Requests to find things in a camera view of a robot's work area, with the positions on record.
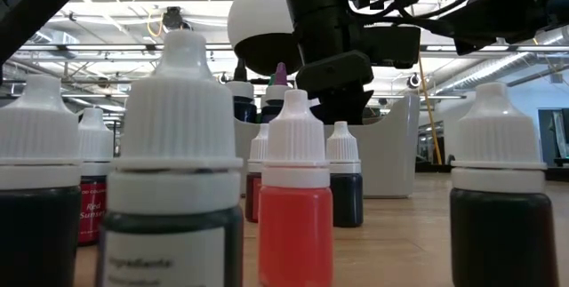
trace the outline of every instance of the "red dropper bottle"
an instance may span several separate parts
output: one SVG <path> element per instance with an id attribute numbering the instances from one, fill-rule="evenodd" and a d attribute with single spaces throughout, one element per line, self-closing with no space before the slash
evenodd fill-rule
<path id="1" fill-rule="evenodd" d="M 269 124 L 259 214 L 259 279 L 270 287 L 329 287 L 333 208 L 324 125 L 305 91 L 284 94 Z"/>

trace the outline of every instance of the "white wall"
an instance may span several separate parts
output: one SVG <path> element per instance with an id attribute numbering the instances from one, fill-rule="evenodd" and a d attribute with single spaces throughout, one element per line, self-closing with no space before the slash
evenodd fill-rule
<path id="1" fill-rule="evenodd" d="M 569 72 L 565 72 L 565 80 L 569 82 Z M 508 89 L 512 104 L 533 119 L 535 137 L 540 138 L 539 109 L 569 108 L 569 85 L 551 84 L 549 79 L 536 79 Z M 443 100 L 437 104 L 434 112 L 436 122 L 442 121 L 445 126 L 445 155 L 457 155 L 458 120 L 465 116 L 474 102 L 473 92 L 467 93 L 465 100 Z M 419 126 L 429 124 L 427 112 L 421 112 Z"/>

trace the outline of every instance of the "dropper bottle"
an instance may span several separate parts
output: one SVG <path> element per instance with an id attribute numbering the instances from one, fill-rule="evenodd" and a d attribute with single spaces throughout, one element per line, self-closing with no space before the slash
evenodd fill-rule
<path id="1" fill-rule="evenodd" d="M 245 191 L 245 218 L 250 222 L 259 220 L 259 191 L 261 171 L 267 156 L 268 124 L 261 124 L 259 134 L 251 140 L 251 152 L 247 164 L 247 183 Z"/>
<path id="2" fill-rule="evenodd" d="M 79 123 L 81 157 L 81 214 L 79 245 L 99 241 L 99 224 L 107 209 L 107 175 L 113 159 L 113 138 L 103 121 L 103 111 L 86 108 Z"/>
<path id="3" fill-rule="evenodd" d="M 132 84 L 97 286 L 242 285 L 243 160 L 231 92 L 208 72 L 204 38 L 176 30 L 154 75 Z"/>
<path id="4" fill-rule="evenodd" d="M 79 138 L 60 88 L 28 75 L 22 96 L 0 108 L 0 286 L 73 286 Z"/>
<path id="5" fill-rule="evenodd" d="M 259 213 L 259 281 L 263 286 L 330 287 L 333 209 L 324 125 L 308 94 L 287 91 L 268 128 Z"/>
<path id="6" fill-rule="evenodd" d="M 233 93 L 233 110 L 235 118 L 247 123 L 256 123 L 257 107 L 253 103 L 254 88 L 247 82 L 245 61 L 239 59 L 233 80 L 225 84 Z"/>
<path id="7" fill-rule="evenodd" d="M 334 226 L 360 227 L 364 222 L 362 165 L 357 139 L 349 133 L 347 122 L 334 124 L 334 132 L 326 141 L 326 159 L 330 162 Z"/>
<path id="8" fill-rule="evenodd" d="M 551 201 L 532 118 L 481 84 L 458 122 L 451 238 L 456 287 L 558 287 Z"/>
<path id="9" fill-rule="evenodd" d="M 292 89 L 286 82 L 287 75 L 286 65 L 283 62 L 278 63 L 278 66 L 276 66 L 274 83 L 269 84 L 265 94 L 265 102 L 267 103 L 267 106 L 263 107 L 260 111 L 261 123 L 270 122 L 281 112 L 285 101 L 285 92 Z"/>

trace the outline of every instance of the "ceiling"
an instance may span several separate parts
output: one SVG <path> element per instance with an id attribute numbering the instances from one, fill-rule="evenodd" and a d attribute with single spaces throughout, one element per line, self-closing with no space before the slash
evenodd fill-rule
<path id="1" fill-rule="evenodd" d="M 448 4 L 449 1 L 452 0 L 420 0 L 414 9 L 417 13 L 429 12 L 439 8 L 441 4 Z M 179 6 L 184 18 L 190 22 L 196 32 L 206 38 L 208 44 L 228 44 L 227 16 L 231 3 L 232 0 L 71 0 L 44 26 L 44 30 L 68 33 L 80 44 L 161 44 L 165 32 L 160 30 L 160 15 L 168 6 Z M 452 44 L 453 41 L 423 31 L 421 43 Z M 114 53 L 118 56 L 121 54 L 131 55 L 129 57 L 132 58 L 132 54 L 128 52 Z M 159 53 L 143 55 L 138 53 L 138 55 L 140 57 L 134 57 L 135 60 L 132 61 L 114 62 L 41 61 L 34 52 L 20 52 L 15 57 L 19 61 L 45 68 L 59 76 L 69 77 L 71 73 L 72 79 L 94 81 L 105 76 L 111 79 L 121 77 L 132 80 L 150 75 L 156 66 L 153 60 L 159 58 Z M 232 75 L 236 66 L 236 57 L 232 51 L 214 52 L 209 56 L 211 57 L 208 65 L 215 75 Z M 458 58 L 449 55 L 437 57 L 434 54 L 423 58 L 422 65 L 429 83 L 439 84 L 480 61 L 482 61 L 480 57 Z M 406 70 L 373 68 L 375 79 L 366 88 L 380 94 L 408 92 L 406 80 L 418 72 L 419 65 Z M 249 72 L 249 78 L 256 77 L 258 76 L 255 73 Z M 97 86 L 92 88 L 92 91 L 104 92 Z M 256 92 L 263 93 L 264 87 L 256 86 Z"/>

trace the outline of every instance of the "purple bottle cap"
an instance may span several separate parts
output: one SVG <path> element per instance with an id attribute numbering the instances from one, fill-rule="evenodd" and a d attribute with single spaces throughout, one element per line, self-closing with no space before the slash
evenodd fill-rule
<path id="1" fill-rule="evenodd" d="M 284 85 L 286 86 L 286 65 L 283 62 L 279 62 L 278 65 L 276 65 L 276 80 L 275 80 L 275 85 Z"/>

